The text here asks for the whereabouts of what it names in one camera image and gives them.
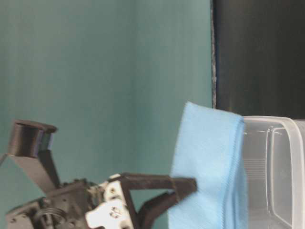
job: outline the blue cloth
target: blue cloth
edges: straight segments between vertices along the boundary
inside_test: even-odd
[[[198,190],[169,210],[169,229],[246,229],[243,118],[188,102],[172,177],[194,177]]]

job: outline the black plastic part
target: black plastic part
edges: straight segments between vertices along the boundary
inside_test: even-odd
[[[44,193],[55,190],[60,185],[48,149],[51,134],[56,130],[52,125],[16,120],[9,143],[8,155]]]
[[[144,175],[124,173],[109,182],[118,180],[121,183],[127,208],[135,229],[150,229],[157,217],[167,209],[179,203],[185,197],[197,190],[193,178],[172,178],[164,175]],[[130,195],[130,190],[140,189],[172,189],[143,204],[137,213]]]
[[[90,210],[89,188],[85,179],[75,180],[73,183],[65,184],[61,188],[47,193],[50,208],[60,209],[65,212],[62,216],[60,229],[70,228],[70,224],[77,225],[76,228],[89,229],[85,214]]]
[[[33,217],[41,208],[42,198],[31,201],[23,206],[16,207],[9,211],[5,218],[7,229],[36,229],[41,225],[34,225]]]

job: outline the clear plastic container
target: clear plastic container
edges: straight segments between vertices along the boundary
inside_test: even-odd
[[[305,229],[305,121],[244,117],[249,229]]]

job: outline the screw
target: screw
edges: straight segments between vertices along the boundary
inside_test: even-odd
[[[69,227],[69,228],[74,228],[74,227],[75,227],[75,223],[70,222],[70,223],[68,224],[68,227]]]
[[[47,205],[51,204],[51,200],[48,199],[48,198],[44,198],[44,199],[43,199],[43,202],[44,202],[45,204],[47,204]]]
[[[116,207],[112,207],[111,208],[111,212],[110,212],[110,216],[117,219],[118,217],[121,216],[121,211],[120,209],[116,208]]]

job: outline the cable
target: cable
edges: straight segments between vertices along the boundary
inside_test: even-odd
[[[1,155],[1,157],[0,157],[0,166],[2,165],[2,163],[4,162],[6,157],[7,157],[7,153],[4,153],[3,155]]]

